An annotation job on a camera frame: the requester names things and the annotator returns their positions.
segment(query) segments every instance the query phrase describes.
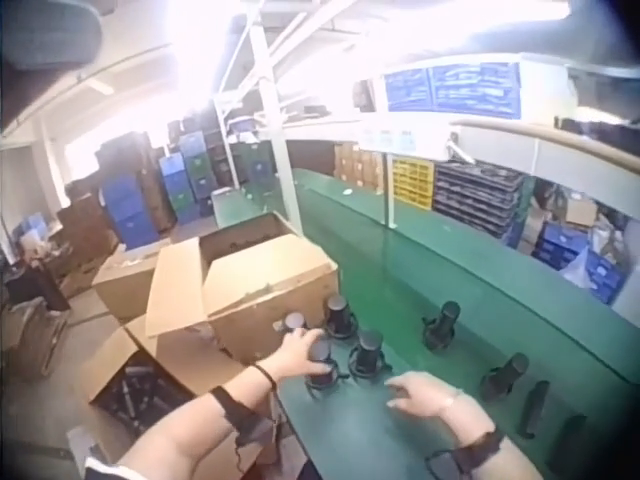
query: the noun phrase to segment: worker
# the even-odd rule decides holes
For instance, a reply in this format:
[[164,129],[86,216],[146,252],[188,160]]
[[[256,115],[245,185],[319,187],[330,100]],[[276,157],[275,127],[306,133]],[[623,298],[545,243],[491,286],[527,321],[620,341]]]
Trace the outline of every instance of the worker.
[[[275,353],[229,380],[223,386],[224,390],[231,399],[254,409],[278,381],[329,373],[327,365],[309,360],[311,345],[322,335],[323,332],[317,329],[297,329],[287,334]],[[389,402],[389,407],[416,417],[439,417],[451,429],[461,447],[481,443],[482,439],[492,435],[495,440],[495,424],[478,403],[439,378],[426,372],[409,372],[388,380],[387,385],[400,394]],[[198,462],[232,431],[233,426],[216,397],[202,395],[150,428],[117,466],[106,466],[96,459],[88,459],[85,479],[188,480]],[[495,448],[489,448],[486,457],[480,458],[481,465],[474,470],[474,478],[542,478],[527,457],[503,436],[498,436]],[[441,463],[441,460],[443,458],[435,458],[432,468],[440,468],[435,463]]]

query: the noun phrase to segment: brown cardboard box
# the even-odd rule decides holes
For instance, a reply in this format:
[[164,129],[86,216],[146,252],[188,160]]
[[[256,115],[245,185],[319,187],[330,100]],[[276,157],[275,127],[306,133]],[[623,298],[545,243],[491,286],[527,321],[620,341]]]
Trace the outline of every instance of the brown cardboard box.
[[162,247],[170,244],[167,239],[128,252],[118,251],[98,271],[93,288],[120,323],[125,324],[147,311],[158,254]]
[[[142,329],[142,324],[132,323],[134,331]],[[242,367],[209,345],[197,345],[198,340],[188,338],[188,332],[178,332],[177,336],[167,335],[157,341],[145,341],[147,352],[156,359],[167,373],[194,395],[208,392],[235,376]],[[109,462],[117,462],[133,445],[134,438],[127,430],[107,413],[91,405],[113,376],[140,347],[124,327],[116,330],[101,346],[96,354],[85,363],[76,381],[83,407],[85,427],[95,438]],[[236,468],[235,434],[230,435],[218,448],[205,457],[193,476],[197,480],[220,478],[235,480],[242,477]],[[239,451],[242,471],[247,471],[258,457],[262,447],[249,445]]]
[[277,346],[271,331],[286,313],[302,310],[311,326],[321,325],[337,290],[336,264],[277,214],[262,215],[162,249],[146,334],[208,321],[235,359],[251,361]]

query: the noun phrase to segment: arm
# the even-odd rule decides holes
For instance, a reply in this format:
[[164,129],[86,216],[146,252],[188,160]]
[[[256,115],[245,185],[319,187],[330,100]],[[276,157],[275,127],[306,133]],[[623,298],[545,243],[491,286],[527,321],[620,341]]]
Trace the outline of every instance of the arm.
[[[326,365],[308,359],[311,345],[321,335],[320,330],[296,330],[285,337],[273,355],[258,363],[276,382],[297,375],[327,373]],[[271,390],[271,383],[258,369],[248,367],[224,388],[236,401],[255,409]],[[213,396],[202,395],[150,428],[118,463],[148,480],[188,480],[200,460],[232,430]]]
[[[401,394],[389,402],[395,408],[419,417],[437,417],[451,430],[463,447],[495,429],[491,417],[472,397],[458,394],[448,383],[426,372],[409,372],[387,382]],[[542,480],[531,461],[505,437],[500,451],[475,470],[480,480]]]

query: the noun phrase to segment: white shelf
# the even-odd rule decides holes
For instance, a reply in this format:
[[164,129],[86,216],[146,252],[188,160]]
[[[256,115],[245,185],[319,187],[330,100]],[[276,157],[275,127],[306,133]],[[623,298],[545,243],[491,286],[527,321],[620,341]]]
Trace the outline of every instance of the white shelf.
[[[350,141],[364,149],[430,160],[446,160],[445,141],[456,131],[460,147],[478,160],[584,192],[640,219],[640,158],[548,127],[464,115],[390,113],[306,120],[287,124],[284,131],[287,140]],[[407,131],[414,139],[412,151],[401,138]],[[382,138],[389,135],[390,140]],[[267,133],[260,132],[260,138],[268,140]]]

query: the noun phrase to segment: forearm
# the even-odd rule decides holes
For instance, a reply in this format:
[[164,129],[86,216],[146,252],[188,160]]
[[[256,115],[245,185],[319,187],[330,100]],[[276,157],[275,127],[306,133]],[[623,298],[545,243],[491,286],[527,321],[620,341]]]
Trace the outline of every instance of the forearm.
[[[270,359],[263,368],[279,380]],[[271,389],[269,380],[248,367],[224,385],[236,401],[255,409]],[[149,480],[186,480],[198,462],[233,431],[224,410],[210,394],[202,395],[171,412],[149,429],[119,462]]]
[[[441,414],[460,446],[469,445],[495,429],[491,417],[472,397],[462,395]],[[507,437],[500,451],[473,472],[474,478],[486,480],[538,480],[542,476],[531,461]]]

